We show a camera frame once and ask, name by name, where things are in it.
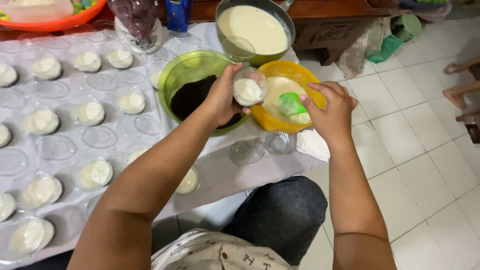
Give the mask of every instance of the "green spatula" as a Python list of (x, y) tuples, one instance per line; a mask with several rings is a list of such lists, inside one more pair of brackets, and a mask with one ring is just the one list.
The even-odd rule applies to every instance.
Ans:
[(299, 95), (293, 92), (287, 92), (280, 95), (280, 113), (285, 116), (307, 112), (305, 107), (299, 101)]

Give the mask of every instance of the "yellow bowl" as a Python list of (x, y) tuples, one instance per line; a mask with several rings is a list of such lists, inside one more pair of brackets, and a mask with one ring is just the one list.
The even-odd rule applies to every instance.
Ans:
[[(301, 87), (303, 87), (303, 89), (305, 89), (305, 92), (307, 92), (308, 96), (313, 99), (319, 108), (323, 108), (325, 106), (325, 98), (320, 94), (320, 92), (317, 92), (307, 86), (307, 83), (309, 82), (318, 83), (317, 78), (310, 71), (299, 64), (290, 61), (278, 60), (266, 63), (258, 70), (267, 78), (282, 76), (297, 82)], [(285, 123), (268, 113), (262, 105), (252, 106), (252, 117), (262, 128), (267, 131), (281, 130), (288, 134), (296, 133), (312, 124), (312, 122), (305, 125)]]

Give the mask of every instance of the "white shirt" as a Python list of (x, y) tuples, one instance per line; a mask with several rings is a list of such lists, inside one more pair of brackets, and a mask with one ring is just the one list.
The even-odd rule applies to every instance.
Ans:
[(152, 255), (152, 270), (292, 270), (268, 247), (238, 237), (193, 229)]

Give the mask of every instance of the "green bowl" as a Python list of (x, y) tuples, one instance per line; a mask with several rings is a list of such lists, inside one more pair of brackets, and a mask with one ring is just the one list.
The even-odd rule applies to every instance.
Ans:
[[(194, 50), (175, 57), (162, 71), (158, 79), (158, 99), (162, 108), (177, 123), (180, 120), (170, 108), (172, 97), (186, 83), (196, 82), (210, 75), (219, 77), (223, 69), (232, 61), (223, 53), (212, 50)], [(212, 136), (226, 134), (247, 121), (249, 115), (242, 114), (235, 124), (213, 131)]]

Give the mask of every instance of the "white tile floor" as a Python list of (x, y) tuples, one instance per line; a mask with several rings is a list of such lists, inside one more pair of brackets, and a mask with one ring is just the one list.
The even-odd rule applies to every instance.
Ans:
[[(359, 100), (352, 135), (401, 270), (480, 270), (480, 149), (455, 121), (461, 110), (442, 95), (473, 80), (467, 72), (445, 75), (442, 69), (480, 55), (479, 25), (480, 18), (429, 25), (387, 61), (367, 62), (350, 80), (336, 64), (300, 58), (320, 81), (338, 81)], [(327, 165), (302, 175), (329, 197)], [(219, 230), (247, 195), (182, 213), (178, 225), (169, 224), (178, 234), (193, 227)], [(332, 260), (328, 209), (300, 269), (331, 269)]]

